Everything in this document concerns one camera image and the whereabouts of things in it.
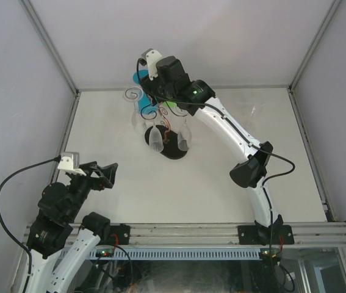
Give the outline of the clear champagne flute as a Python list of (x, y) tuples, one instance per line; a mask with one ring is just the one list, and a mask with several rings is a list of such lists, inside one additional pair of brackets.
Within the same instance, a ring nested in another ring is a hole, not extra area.
[(146, 124), (145, 120), (140, 115), (139, 101), (143, 97), (143, 90), (139, 86), (128, 87), (123, 92), (123, 98), (125, 101), (132, 103), (134, 110), (131, 117), (132, 127), (134, 131), (143, 135), (145, 132)]

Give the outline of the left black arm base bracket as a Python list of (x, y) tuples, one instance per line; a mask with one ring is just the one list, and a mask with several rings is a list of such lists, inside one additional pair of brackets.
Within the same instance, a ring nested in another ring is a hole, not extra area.
[(110, 226), (109, 242), (115, 245), (128, 245), (131, 235), (131, 227), (123, 223)]

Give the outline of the blue plastic wine glass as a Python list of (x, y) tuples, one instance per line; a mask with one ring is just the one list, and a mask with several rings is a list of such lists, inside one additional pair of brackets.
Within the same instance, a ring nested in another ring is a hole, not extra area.
[[(148, 70), (139, 70), (139, 76), (141, 78), (148, 76)], [(133, 74), (132, 79), (135, 84), (140, 87), (137, 73)], [(157, 107), (151, 105), (151, 102), (145, 94), (143, 94), (142, 98), (137, 102), (137, 108), (139, 115), (141, 112), (143, 117), (146, 119), (154, 118), (157, 115)]]

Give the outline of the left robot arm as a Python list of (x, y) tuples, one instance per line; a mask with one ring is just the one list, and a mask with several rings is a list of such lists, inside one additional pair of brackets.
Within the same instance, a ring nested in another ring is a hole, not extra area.
[(76, 164), (69, 157), (57, 168), (70, 178), (69, 185), (55, 182), (45, 187), (38, 202), (38, 216), (29, 230), (27, 271), (23, 292), (66, 292), (88, 253), (111, 237), (110, 220), (96, 212), (83, 218), (77, 238), (57, 264), (78, 215), (90, 191), (114, 186), (118, 164), (100, 167), (95, 161)]

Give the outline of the copper wire wine glass rack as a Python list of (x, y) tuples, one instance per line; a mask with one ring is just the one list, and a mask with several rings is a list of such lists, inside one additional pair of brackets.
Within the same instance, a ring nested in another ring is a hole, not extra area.
[[(178, 131), (182, 120), (175, 114), (175, 108), (168, 107), (165, 102), (156, 104), (159, 109), (156, 118), (156, 125), (159, 128), (164, 143), (164, 150), (160, 153), (168, 159), (177, 160), (183, 158), (187, 151), (181, 151), (178, 148)], [(152, 127), (151, 120), (145, 120), (146, 128)]]

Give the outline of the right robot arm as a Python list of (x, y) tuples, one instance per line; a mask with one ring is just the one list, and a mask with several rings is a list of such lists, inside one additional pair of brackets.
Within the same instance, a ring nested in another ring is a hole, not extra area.
[(278, 226), (283, 220), (273, 207), (265, 183), (272, 144), (261, 143), (250, 135), (228, 113), (207, 83), (189, 78), (176, 57), (162, 57), (156, 62), (141, 57), (136, 66), (144, 66), (148, 70), (147, 76), (139, 78), (139, 83), (154, 104), (164, 101), (175, 103), (181, 110), (202, 121), (230, 148), (237, 160), (229, 173), (230, 178), (251, 194), (259, 239), (266, 244), (274, 242), (279, 237)]

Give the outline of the green plastic wine glass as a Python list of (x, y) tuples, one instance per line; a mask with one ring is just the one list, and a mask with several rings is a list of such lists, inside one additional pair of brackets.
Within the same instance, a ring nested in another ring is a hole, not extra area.
[(171, 108), (176, 108), (176, 107), (177, 107), (177, 104), (174, 103), (174, 102), (166, 101), (165, 104), (166, 104), (168, 107), (171, 107)]

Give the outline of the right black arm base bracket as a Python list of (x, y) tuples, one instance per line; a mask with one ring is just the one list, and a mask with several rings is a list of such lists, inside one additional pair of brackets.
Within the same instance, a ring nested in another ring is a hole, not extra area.
[(295, 243), (292, 227), (283, 225), (279, 227), (260, 228), (256, 225), (239, 225), (237, 227), (239, 244), (241, 245), (279, 245), (281, 241), (287, 245)]

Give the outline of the aluminium front rail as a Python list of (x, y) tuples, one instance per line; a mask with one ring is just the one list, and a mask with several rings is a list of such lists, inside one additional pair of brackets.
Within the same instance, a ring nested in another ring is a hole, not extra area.
[[(262, 247), (241, 245), (237, 227), (243, 223), (128, 223), (129, 247)], [(295, 243), (285, 247), (346, 247), (345, 222), (288, 223)]]

